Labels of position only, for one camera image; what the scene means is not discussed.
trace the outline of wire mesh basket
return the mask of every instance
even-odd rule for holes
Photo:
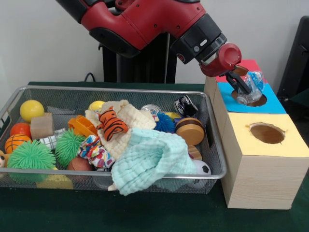
[[[19,114],[19,108],[27,100],[37,100],[42,103],[46,112],[52,112],[55,130],[59,130],[68,128],[68,121],[71,118],[77,115],[84,115],[85,109],[93,101],[101,100],[107,102],[126,99],[137,109],[147,104],[155,104],[162,111],[175,112],[173,102],[184,94],[187,94],[199,109],[197,118],[205,127],[206,136],[196,147],[202,154],[203,161],[209,165],[212,174],[168,174],[144,191],[207,194],[215,182],[225,175],[226,164],[210,99],[201,92],[78,87],[21,87],[15,91],[0,112],[0,149],[4,151],[4,145],[10,136],[12,126],[23,121]],[[0,168],[0,187],[107,190],[107,187],[112,184],[110,172],[68,171],[59,164],[56,166],[58,170]],[[18,183],[12,178],[16,174],[21,177],[24,176],[23,179],[41,175],[44,181]]]

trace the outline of black and white ball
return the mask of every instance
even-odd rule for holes
[[[211,175],[211,169],[207,165],[207,163],[200,160],[193,160],[193,163],[197,167],[198,175]],[[201,189],[204,188],[208,182],[209,180],[196,179],[192,180],[192,182],[189,183],[188,186],[194,189]]]
[[[200,160],[193,160],[193,163],[197,167],[198,175],[211,175],[211,168],[207,165],[207,163]]]

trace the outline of black cable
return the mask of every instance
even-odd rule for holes
[[[87,81],[89,76],[92,77],[93,82],[96,82],[95,76],[92,73],[90,73],[90,72],[86,75],[85,80],[84,80],[85,82]]]

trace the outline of toy pile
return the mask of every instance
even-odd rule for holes
[[[187,95],[175,100],[174,107],[177,113],[156,105],[138,110],[127,100],[95,101],[85,116],[68,121],[68,130],[55,130],[53,115],[40,102],[26,101],[20,107],[25,122],[11,128],[0,168],[111,171],[108,190],[123,195],[152,184],[168,189],[159,181],[166,174],[211,174],[195,147],[205,136],[198,109]],[[10,178],[47,188],[58,181],[44,174],[10,173]],[[73,188],[67,177],[61,178]]]

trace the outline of green table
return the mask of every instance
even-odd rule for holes
[[[203,85],[38,83],[31,85],[146,88],[202,91]],[[309,179],[293,207],[280,210],[227,209],[220,181],[208,195],[49,189],[0,190],[0,230],[10,231],[309,231]]]

